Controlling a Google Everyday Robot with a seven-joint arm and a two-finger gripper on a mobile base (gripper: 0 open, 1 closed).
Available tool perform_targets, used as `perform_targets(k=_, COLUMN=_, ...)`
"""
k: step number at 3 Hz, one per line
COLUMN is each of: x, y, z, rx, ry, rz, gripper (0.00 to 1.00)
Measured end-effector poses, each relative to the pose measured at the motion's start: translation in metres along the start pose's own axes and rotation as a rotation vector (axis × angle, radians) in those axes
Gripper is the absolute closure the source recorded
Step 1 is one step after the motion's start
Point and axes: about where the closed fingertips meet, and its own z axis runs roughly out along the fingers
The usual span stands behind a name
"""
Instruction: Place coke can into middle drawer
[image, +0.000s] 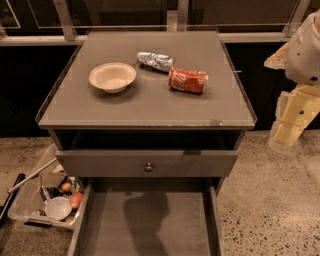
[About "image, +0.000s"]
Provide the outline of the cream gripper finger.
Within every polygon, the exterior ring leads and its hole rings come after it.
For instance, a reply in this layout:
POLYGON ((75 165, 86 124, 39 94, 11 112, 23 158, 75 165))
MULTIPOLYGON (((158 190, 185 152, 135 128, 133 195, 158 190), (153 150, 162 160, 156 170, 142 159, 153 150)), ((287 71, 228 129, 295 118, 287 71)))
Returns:
POLYGON ((298 84, 291 92, 282 91, 277 101, 269 146, 273 149, 289 148, 319 113, 319 86, 298 84))
POLYGON ((275 70, 284 69, 287 48, 288 48, 287 43, 282 45, 275 53, 273 53, 270 57, 268 57, 265 60, 264 66, 266 68, 275 69, 275 70))

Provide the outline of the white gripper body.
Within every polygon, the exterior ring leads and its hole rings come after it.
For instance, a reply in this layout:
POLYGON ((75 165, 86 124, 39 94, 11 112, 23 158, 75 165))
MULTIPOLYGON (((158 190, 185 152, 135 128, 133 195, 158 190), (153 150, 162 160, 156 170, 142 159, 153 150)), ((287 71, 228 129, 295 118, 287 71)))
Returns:
POLYGON ((310 14, 291 36, 285 74, 299 84, 320 85, 320 10, 310 14))

